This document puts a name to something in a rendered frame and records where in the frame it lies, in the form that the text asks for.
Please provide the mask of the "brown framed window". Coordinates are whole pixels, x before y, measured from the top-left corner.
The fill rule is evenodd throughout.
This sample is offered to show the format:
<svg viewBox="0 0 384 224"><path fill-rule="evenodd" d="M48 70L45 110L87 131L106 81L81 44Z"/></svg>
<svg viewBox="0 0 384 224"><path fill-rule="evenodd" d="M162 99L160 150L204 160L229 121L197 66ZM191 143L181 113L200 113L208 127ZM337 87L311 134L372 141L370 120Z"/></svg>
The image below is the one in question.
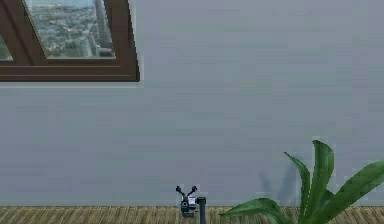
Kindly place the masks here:
<svg viewBox="0 0 384 224"><path fill-rule="evenodd" d="M128 0L0 0L0 82L138 82Z"/></svg>

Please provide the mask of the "green house plant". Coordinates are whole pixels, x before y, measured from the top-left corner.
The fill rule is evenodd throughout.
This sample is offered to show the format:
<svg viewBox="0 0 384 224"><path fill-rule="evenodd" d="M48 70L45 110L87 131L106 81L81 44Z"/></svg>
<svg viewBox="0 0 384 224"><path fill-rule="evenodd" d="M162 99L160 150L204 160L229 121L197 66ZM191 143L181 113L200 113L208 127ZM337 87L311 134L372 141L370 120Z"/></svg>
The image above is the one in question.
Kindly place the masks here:
<svg viewBox="0 0 384 224"><path fill-rule="evenodd" d="M370 163L350 177L332 193L327 189L334 171L334 151L319 140L313 140L315 164L313 173L289 153L301 178L301 198L297 224L327 224L340 213L384 182L384 159ZM294 224L269 198L257 198L236 205L221 216L264 215L270 224Z"/></svg>

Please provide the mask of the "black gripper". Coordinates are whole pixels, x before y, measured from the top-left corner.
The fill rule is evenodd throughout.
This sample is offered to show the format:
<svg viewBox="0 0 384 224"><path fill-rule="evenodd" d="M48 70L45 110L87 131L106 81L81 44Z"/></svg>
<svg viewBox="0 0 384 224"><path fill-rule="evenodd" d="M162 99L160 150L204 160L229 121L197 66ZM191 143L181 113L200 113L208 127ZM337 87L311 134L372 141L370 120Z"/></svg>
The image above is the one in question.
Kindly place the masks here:
<svg viewBox="0 0 384 224"><path fill-rule="evenodd" d="M196 198L191 197L190 195L195 193L197 189L197 186L192 186L191 191L185 197L185 193L181 190L181 187L176 186L176 192L178 192L182 197L185 197L180 204L180 210L183 217L191 218L195 215L197 208Z"/></svg>

